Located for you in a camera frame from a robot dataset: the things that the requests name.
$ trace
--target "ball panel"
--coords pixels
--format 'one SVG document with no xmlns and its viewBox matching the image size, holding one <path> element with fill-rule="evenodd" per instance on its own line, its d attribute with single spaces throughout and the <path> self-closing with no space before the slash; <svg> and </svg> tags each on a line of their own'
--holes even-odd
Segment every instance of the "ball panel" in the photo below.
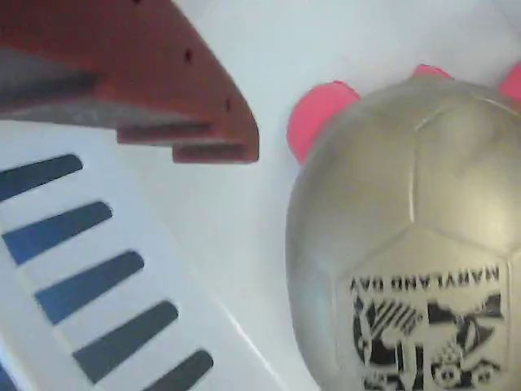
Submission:
<svg viewBox="0 0 521 391">
<path fill-rule="evenodd" d="M 411 227 L 337 283 L 339 365 L 359 368 L 349 384 L 363 389 L 379 377 L 385 385 L 413 389 L 421 380 L 425 390 L 438 389 L 445 384 L 436 374 L 447 366 L 471 381 L 487 363 L 497 386 L 510 371 L 509 279 L 500 258 Z"/>
<path fill-rule="evenodd" d="M 521 240 L 520 126 L 511 112 L 476 99 L 460 99 L 425 124 L 418 136 L 417 220 L 511 251 Z"/>
<path fill-rule="evenodd" d="M 288 249 L 287 273 L 293 328 L 313 378 L 326 387 L 337 376 L 335 309 L 331 279 Z"/>
</svg>

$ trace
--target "white background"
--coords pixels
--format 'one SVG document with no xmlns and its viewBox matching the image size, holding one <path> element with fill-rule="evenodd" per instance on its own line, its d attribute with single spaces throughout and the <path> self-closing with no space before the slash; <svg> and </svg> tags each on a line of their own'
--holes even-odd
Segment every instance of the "white background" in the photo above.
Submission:
<svg viewBox="0 0 521 391">
<path fill-rule="evenodd" d="M 420 63 L 496 86 L 521 61 L 521 1 L 177 3 L 251 104 L 260 162 L 171 165 L 168 151 L 124 147 L 129 165 L 287 389 L 316 390 L 293 340 L 286 293 L 285 214 L 299 170 L 285 140 L 291 108 L 317 83 L 340 79 L 363 96 L 402 80 Z"/>
</svg>

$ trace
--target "black graphic print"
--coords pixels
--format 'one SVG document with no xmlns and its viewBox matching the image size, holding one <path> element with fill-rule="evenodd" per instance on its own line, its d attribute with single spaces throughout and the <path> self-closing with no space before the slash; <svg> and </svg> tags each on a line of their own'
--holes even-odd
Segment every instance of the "black graphic print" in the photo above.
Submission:
<svg viewBox="0 0 521 391">
<path fill-rule="evenodd" d="M 427 312 L 430 325 L 453 324 L 456 335 L 431 360 L 434 381 L 444 389 L 475 389 L 490 384 L 501 367 L 482 358 L 471 368 L 463 369 L 466 359 L 477 354 L 493 336 L 494 328 L 480 324 L 481 319 L 504 320 L 501 313 L 501 294 L 488 296 L 482 305 L 465 314 L 456 314 L 437 301 L 429 302 Z"/>
<path fill-rule="evenodd" d="M 427 364 L 432 380 L 442 389 L 478 389 L 491 384 L 501 372 L 500 365 L 479 356 L 481 348 L 494 336 L 494 323 L 504 320 L 500 293 L 490 294 L 464 313 L 436 300 L 427 301 L 426 311 L 421 311 L 403 301 L 364 301 L 356 291 L 353 293 L 353 342 L 358 357 L 370 371 L 364 378 L 365 390 L 424 390 L 424 347 L 418 342 L 407 343 L 422 324 L 454 327 L 450 340 L 441 344 Z M 394 342 L 385 337 L 387 331 L 392 332 Z"/>
</svg>

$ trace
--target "white plastic surface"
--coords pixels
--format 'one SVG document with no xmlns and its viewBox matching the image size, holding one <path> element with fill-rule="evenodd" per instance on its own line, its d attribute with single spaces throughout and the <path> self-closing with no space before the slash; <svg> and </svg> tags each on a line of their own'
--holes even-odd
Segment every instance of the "white plastic surface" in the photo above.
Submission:
<svg viewBox="0 0 521 391">
<path fill-rule="evenodd" d="M 140 391 L 205 349 L 215 365 L 193 390 L 283 389 L 142 201 L 121 167 L 113 133 L 2 123 L 0 171 L 65 154 L 78 156 L 84 168 L 3 201 L 0 234 L 95 200 L 110 205 L 113 217 L 18 268 L 0 241 L 0 345 L 20 387 Z M 57 326 L 46 321 L 35 292 L 128 249 L 144 258 L 143 270 Z M 179 309 L 179 319 L 93 387 L 71 353 L 163 300 Z"/>
</svg>

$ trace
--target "white soccer ball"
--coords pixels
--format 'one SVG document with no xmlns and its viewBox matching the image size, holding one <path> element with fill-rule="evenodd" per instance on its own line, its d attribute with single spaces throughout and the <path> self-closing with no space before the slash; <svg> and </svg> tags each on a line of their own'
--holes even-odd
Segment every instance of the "white soccer ball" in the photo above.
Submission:
<svg viewBox="0 0 521 391">
<path fill-rule="evenodd" d="M 520 250 L 509 100 L 427 77 L 355 103 L 326 126 L 288 213 L 310 372 L 327 391 L 521 389 Z"/>
</svg>

